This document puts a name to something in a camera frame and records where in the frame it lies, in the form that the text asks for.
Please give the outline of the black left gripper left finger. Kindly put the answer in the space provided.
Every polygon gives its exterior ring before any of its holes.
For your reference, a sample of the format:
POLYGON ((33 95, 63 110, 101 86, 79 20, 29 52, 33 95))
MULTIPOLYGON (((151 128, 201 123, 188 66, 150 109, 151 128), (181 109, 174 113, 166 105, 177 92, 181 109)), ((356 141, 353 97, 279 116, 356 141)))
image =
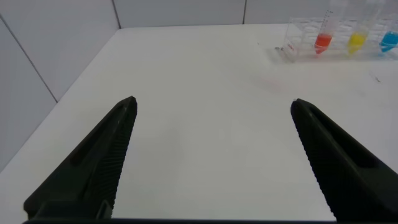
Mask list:
POLYGON ((111 218, 137 101, 118 102, 26 199, 30 220, 111 218))

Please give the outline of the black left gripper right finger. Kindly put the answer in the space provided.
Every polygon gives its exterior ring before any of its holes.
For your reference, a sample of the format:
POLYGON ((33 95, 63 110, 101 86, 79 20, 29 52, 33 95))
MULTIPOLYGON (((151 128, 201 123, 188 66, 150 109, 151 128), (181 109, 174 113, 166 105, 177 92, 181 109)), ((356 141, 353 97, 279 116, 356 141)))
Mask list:
POLYGON ((339 222, 396 222, 397 173, 315 105, 290 113, 312 171, 339 222))

